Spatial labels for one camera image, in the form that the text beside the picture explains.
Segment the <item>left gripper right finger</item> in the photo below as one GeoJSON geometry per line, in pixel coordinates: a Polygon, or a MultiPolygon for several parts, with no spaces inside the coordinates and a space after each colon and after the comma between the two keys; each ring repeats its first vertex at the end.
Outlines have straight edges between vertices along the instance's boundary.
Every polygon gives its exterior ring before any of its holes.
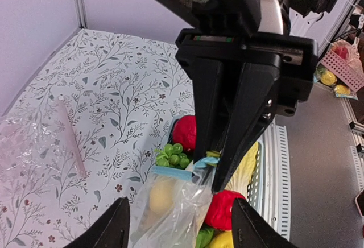
{"type": "Polygon", "coordinates": [[[244,199],[234,200],[231,223],[235,248],[296,248],[244,199]]]}

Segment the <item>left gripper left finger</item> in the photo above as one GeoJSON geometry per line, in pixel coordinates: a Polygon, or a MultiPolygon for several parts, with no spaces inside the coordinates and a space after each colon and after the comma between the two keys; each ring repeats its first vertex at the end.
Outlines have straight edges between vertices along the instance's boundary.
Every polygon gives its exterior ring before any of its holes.
{"type": "Polygon", "coordinates": [[[98,220],[66,248],[127,248],[130,230],[130,205],[120,197],[98,220]]]}

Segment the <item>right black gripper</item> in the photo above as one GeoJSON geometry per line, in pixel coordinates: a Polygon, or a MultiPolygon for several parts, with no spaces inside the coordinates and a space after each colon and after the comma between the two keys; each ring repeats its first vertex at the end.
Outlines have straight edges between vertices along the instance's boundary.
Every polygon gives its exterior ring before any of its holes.
{"type": "Polygon", "coordinates": [[[286,0],[155,1],[189,24],[176,39],[176,59],[193,83],[194,161],[222,149],[216,194],[274,115],[292,116],[307,101],[317,43],[289,33],[286,0]],[[230,113],[223,147],[221,113],[230,113]]]}

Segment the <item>blue zipper clear bag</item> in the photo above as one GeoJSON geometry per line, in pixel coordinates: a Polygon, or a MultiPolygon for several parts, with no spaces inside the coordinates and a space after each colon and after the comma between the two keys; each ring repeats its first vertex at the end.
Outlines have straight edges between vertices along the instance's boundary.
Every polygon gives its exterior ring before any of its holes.
{"type": "Polygon", "coordinates": [[[195,247],[219,159],[179,170],[155,166],[130,207],[129,247],[195,247]]]}

